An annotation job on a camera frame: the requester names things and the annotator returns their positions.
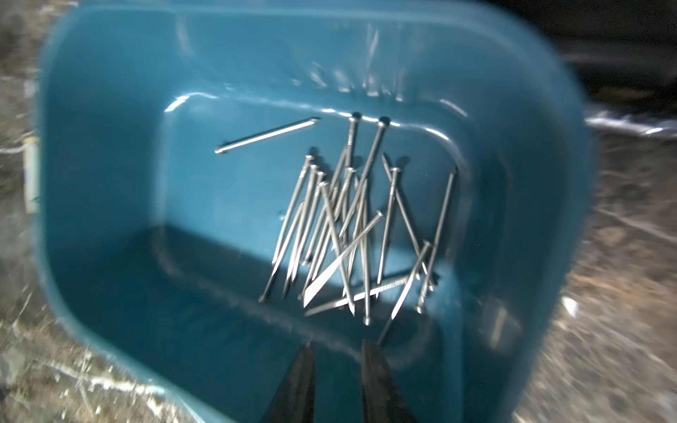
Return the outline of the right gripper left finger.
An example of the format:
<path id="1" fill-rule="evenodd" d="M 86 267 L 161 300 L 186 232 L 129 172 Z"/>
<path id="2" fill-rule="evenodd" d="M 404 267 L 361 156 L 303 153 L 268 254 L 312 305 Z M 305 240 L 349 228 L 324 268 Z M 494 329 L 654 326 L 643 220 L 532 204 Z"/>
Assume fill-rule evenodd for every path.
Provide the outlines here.
<path id="1" fill-rule="evenodd" d="M 260 422 L 314 422 L 316 357 L 314 343 L 298 350 Z"/>

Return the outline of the teal plastic storage box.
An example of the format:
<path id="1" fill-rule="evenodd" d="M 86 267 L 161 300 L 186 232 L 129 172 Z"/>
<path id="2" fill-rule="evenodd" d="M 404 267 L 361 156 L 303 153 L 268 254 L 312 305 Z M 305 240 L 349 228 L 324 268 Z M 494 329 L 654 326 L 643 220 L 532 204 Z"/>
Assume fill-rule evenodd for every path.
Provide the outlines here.
<path id="1" fill-rule="evenodd" d="M 511 420 L 584 229 L 597 153 L 578 81 L 525 21 L 481 2 L 86 1 L 41 66 L 38 256 L 76 337 L 208 422 L 260 422 L 314 343 L 314 422 L 363 422 L 362 342 L 377 345 L 404 287 L 370 296 L 385 153 L 421 249 L 458 172 L 435 290 L 420 315 L 422 267 L 379 348 L 416 422 Z M 340 236 L 382 116 L 390 126 Z"/>

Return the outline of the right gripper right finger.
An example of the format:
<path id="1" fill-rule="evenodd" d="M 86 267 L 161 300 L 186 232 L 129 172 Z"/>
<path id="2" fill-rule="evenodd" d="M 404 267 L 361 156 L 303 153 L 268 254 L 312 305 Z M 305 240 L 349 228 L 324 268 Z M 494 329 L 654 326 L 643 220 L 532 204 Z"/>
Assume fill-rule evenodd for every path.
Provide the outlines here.
<path id="1" fill-rule="evenodd" d="M 380 348 L 363 340 L 361 347 L 363 422 L 416 422 Z"/>

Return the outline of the steel nail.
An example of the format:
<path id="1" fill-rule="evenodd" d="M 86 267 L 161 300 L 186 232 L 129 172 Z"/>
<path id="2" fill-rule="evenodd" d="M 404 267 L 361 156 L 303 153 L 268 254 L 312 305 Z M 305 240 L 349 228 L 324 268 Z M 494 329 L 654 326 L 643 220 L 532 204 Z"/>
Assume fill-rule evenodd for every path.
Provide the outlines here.
<path id="1" fill-rule="evenodd" d="M 407 299 L 407 296 L 412 289 L 414 279 L 417 276 L 417 274 L 419 273 L 419 271 L 421 270 L 422 265 L 423 265 L 423 263 L 426 259 L 426 256 L 428 255 L 430 248 L 431 248 L 431 242 L 425 241 L 423 243 L 423 247 L 421 249 L 421 252 L 419 253 L 419 255 L 417 257 L 417 260 L 416 260 L 414 266 L 412 267 L 412 271 L 409 273 L 409 275 L 407 277 L 407 281 L 404 284 L 404 287 L 403 287 L 403 289 L 400 293 L 400 296 L 398 296 L 398 299 L 393 306 L 393 309 L 390 313 L 390 317 L 388 318 L 388 320 L 387 320 L 387 322 L 384 326 L 384 329 L 381 332 L 379 339 L 377 340 L 377 345 L 379 347 L 381 347 L 384 344 L 384 341 L 387 338 L 388 332 L 391 329 L 393 321 L 397 317 L 398 313 L 400 313 L 400 310 L 402 309 L 402 307 L 405 303 L 405 300 Z"/>
<path id="2" fill-rule="evenodd" d="M 341 171 L 347 161 L 347 155 L 348 155 L 348 150 L 352 149 L 354 146 L 354 141 L 356 137 L 356 132 L 358 128 L 359 121 L 361 120 L 361 113 L 360 112 L 353 112 L 351 116 L 349 116 L 348 121 L 349 121 L 349 127 L 348 127 L 348 136 L 347 136 L 347 144 L 343 147 L 340 155 L 340 159 L 338 160 L 337 166 L 334 169 L 333 176 L 331 177 L 331 182 L 330 182 L 330 187 L 334 188 L 337 185 L 338 179 L 340 178 Z M 317 239 L 317 232 L 319 229 L 316 229 L 315 232 L 313 233 L 313 236 L 310 240 L 310 245 L 312 246 L 313 242 Z M 303 257 L 303 261 L 301 261 L 301 265 L 304 266 L 310 266 L 310 259 L 312 258 L 312 253 L 310 252 L 310 247 L 308 248 L 308 251 L 305 252 L 305 256 Z"/>
<path id="3" fill-rule="evenodd" d="M 263 132 L 259 132 L 257 134 L 248 136 L 248 137 L 242 137 L 241 139 L 236 139 L 234 141 L 227 142 L 225 144 L 222 144 L 220 146 L 216 146 L 214 149 L 214 152 L 216 154 L 224 154 L 228 153 L 234 149 L 241 148 L 243 146 L 248 146 L 251 144 L 255 144 L 261 141 L 265 141 L 267 139 L 273 139 L 274 137 L 280 137 L 282 135 L 295 132 L 298 130 L 303 130 L 306 128 L 310 128 L 314 125 L 316 125 L 319 121 L 321 120 L 320 117 L 311 117 L 308 119 L 304 119 L 295 123 L 289 123 L 286 125 L 282 125 L 278 128 L 274 128 L 271 130 L 266 130 Z"/>
<path id="4" fill-rule="evenodd" d="M 384 171 L 386 172 L 386 175 L 387 175 L 387 177 L 388 177 L 388 180 L 389 180 L 389 182 L 391 183 L 391 182 L 392 182 L 391 167 L 390 167 L 389 161 L 388 161 L 388 159 L 387 159 L 385 153 L 382 153 L 382 163 L 383 163 L 383 165 L 384 165 Z M 410 236 L 412 245 L 413 245 L 413 247 L 414 247 L 414 251 L 415 251 L 416 254 L 418 255 L 418 254 L 421 252 L 421 245 L 419 244 L 419 241 L 418 241 L 416 232 L 414 231 L 414 226 L 413 226 L 413 224 L 412 224 L 412 221 L 409 219 L 409 214 L 408 214 L 408 211 L 407 211 L 407 206 L 405 205 L 405 201 L 404 201 L 403 196 L 402 196 L 402 194 L 401 194 L 400 188 L 396 187 L 394 196 L 395 196 L 394 204 L 397 204 L 398 207 L 400 208 L 400 214 L 402 215 L 402 218 L 403 218 L 404 223 L 405 223 L 405 227 L 407 228 L 407 232 L 409 233 L 409 236 Z M 381 248 L 381 250 L 382 250 L 381 252 L 382 252 L 382 253 L 385 253 L 385 252 L 386 252 L 386 250 L 387 250 L 387 243 L 388 243 L 388 241 L 386 241 L 386 244 L 383 244 L 383 243 L 382 243 L 382 244 L 383 244 L 383 245 L 382 245 L 382 248 Z M 385 255 L 382 255 L 382 256 L 383 256 L 383 257 L 381 257 L 381 258 L 382 258 L 383 260 L 380 259 L 379 265 L 383 265 L 383 266 L 381 266 L 381 267 L 384 268 L 384 263 L 385 263 L 384 257 L 385 257 Z M 428 268 L 427 268 L 426 264 L 423 264 L 422 267 L 423 267 L 423 274 L 424 274 L 424 276 L 429 276 L 429 275 L 428 275 Z M 428 285 L 428 288 L 427 288 L 427 289 L 425 289 L 425 288 L 423 288 L 423 287 L 425 287 L 425 285 L 424 285 L 424 284 L 421 284 L 421 291 L 422 291 L 424 294 L 426 294 L 426 295 L 429 295 L 431 292 L 434 292 L 434 290 L 435 290 L 435 289 L 434 289 L 435 287 L 433 287 L 432 284 Z"/>
<path id="5" fill-rule="evenodd" d="M 370 220 L 365 229 L 353 239 L 349 245 L 329 264 L 329 266 L 320 273 L 309 285 L 303 294 L 303 307 L 306 308 L 315 298 L 319 291 L 324 287 L 333 274 L 342 266 L 346 257 L 360 244 L 360 242 L 370 233 L 370 231 L 384 218 L 381 211 L 377 211 L 375 217 Z"/>
<path id="6" fill-rule="evenodd" d="M 399 277 L 399 278 L 391 278 L 390 280 L 386 280 L 386 282 L 382 283 L 381 285 L 374 287 L 370 289 L 370 296 L 374 296 L 377 294 L 381 294 L 385 291 L 388 291 L 390 289 L 393 289 L 395 287 L 401 287 L 405 285 L 405 282 L 407 282 L 408 277 Z M 366 298 L 365 292 L 360 292 L 358 294 L 355 294 L 353 297 L 353 300 L 355 302 L 358 301 L 363 301 Z M 309 308 L 305 313 L 305 317 L 311 317 L 312 315 L 316 315 L 334 308 L 340 308 L 343 306 L 347 306 L 348 304 L 348 299 L 347 298 L 341 298 L 337 299 L 334 301 L 328 301 L 324 304 L 315 306 L 313 308 Z"/>
<path id="7" fill-rule="evenodd" d="M 379 265 L 378 265 L 378 273 L 377 273 L 377 285 L 380 286 L 382 284 L 383 278 L 384 278 L 384 266 L 385 266 L 385 259 L 386 259 L 386 250 L 388 247 L 388 242 L 390 238 L 390 231 L 391 231 L 391 221 L 392 221 L 392 215 L 393 215 L 393 207 L 396 199 L 396 190 L 397 190 L 397 181 L 398 181 L 398 174 L 400 173 L 400 169 L 398 167 L 391 167 L 391 184 L 390 184 L 390 190 L 389 190 L 389 198 L 388 198 L 388 204 L 387 204 L 387 213 L 385 215 L 385 223 L 384 223 L 384 236 L 382 240 L 382 246 L 381 246 L 381 254 L 379 258 Z"/>
<path id="8" fill-rule="evenodd" d="M 421 286 L 421 292 L 419 294 L 419 298 L 417 301 L 416 305 L 416 311 L 420 314 L 423 315 L 425 312 L 426 308 L 426 301 L 428 299 L 428 295 L 435 290 L 435 263 L 437 262 L 437 254 L 438 250 L 440 247 L 440 243 L 442 241 L 442 235 L 444 232 L 444 226 L 445 222 L 449 213 L 449 206 L 451 202 L 451 192 L 453 189 L 453 184 L 456 178 L 456 174 L 458 172 L 458 168 L 454 167 L 453 170 L 451 170 L 449 174 L 449 178 L 446 184 L 445 192 L 444 192 L 444 201 L 441 206 L 441 211 L 439 214 L 439 219 L 437 222 L 437 228 L 435 229 L 435 237 L 434 237 L 434 242 L 432 245 L 432 248 L 430 250 L 429 258 L 428 258 L 428 273 L 425 277 L 425 280 Z"/>
<path id="9" fill-rule="evenodd" d="M 287 211 L 285 213 L 284 219 L 282 220 L 282 225 L 281 225 L 279 237 L 278 237 L 276 247 L 275 247 L 275 251 L 274 251 L 274 254 L 273 254 L 273 260 L 272 260 L 273 264 L 276 262 L 276 260 L 280 256 L 281 245 L 282 245 L 282 242 L 284 240 L 284 236 L 287 233 L 287 228 L 288 228 L 288 225 L 289 225 L 291 213 L 292 213 L 292 211 L 294 211 L 294 207 L 296 206 L 296 203 L 298 201 L 298 197 L 301 193 L 301 187 L 303 186 L 303 182 L 305 180 L 306 174 L 307 174 L 309 167 L 310 167 L 310 164 L 312 163 L 313 160 L 314 160 L 314 156 L 312 154 L 307 154 L 305 156 L 305 161 L 303 163 L 303 167 L 301 168 L 301 172 L 298 176 L 296 185 L 294 187 L 294 191 L 293 191 L 291 199 L 289 201 Z"/>
<path id="10" fill-rule="evenodd" d="M 356 194 L 355 198 L 350 205 L 347 213 L 347 219 L 344 221 L 340 232 L 338 233 L 340 236 L 343 236 L 346 232 L 347 229 L 349 228 L 351 218 L 353 218 L 353 215 L 355 214 L 355 211 L 357 210 L 360 197 L 361 197 L 361 190 L 364 188 L 366 182 L 368 181 L 368 177 L 370 176 L 370 170 L 372 169 L 373 163 L 375 161 L 375 157 L 377 155 L 377 151 L 379 149 L 379 146 L 384 138 L 384 134 L 387 130 L 387 128 L 390 126 L 390 121 L 391 119 L 387 116 L 382 116 L 379 118 L 377 122 L 377 134 L 375 136 L 375 139 L 372 143 L 370 153 L 368 154 L 368 158 L 366 159 L 366 163 L 364 165 L 364 169 L 361 174 L 361 179 L 359 180 L 358 187 L 356 189 Z"/>

